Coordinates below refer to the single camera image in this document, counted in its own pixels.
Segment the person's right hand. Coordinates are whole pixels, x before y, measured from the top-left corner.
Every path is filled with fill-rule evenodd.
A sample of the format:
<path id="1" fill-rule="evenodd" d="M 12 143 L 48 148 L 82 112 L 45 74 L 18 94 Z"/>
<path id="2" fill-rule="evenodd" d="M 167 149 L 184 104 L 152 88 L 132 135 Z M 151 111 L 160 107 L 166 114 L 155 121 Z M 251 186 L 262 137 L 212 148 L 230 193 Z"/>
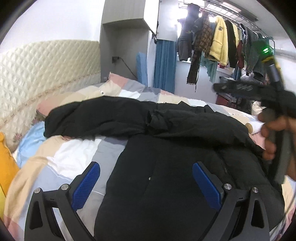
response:
<path id="1" fill-rule="evenodd" d="M 263 112 L 257 116 L 258 120 L 263 122 L 264 125 L 261 128 L 261 135 L 265 138 L 263 151 L 263 158 L 266 161 L 271 161 L 275 158 L 276 150 L 278 145 L 270 140 L 271 131 L 287 131 L 288 146 L 290 150 L 286 154 L 286 160 L 288 166 L 286 168 L 285 174 L 288 175 L 293 181 L 295 181 L 295 118 L 280 116 L 276 120 L 267 121 L 263 115 Z"/>

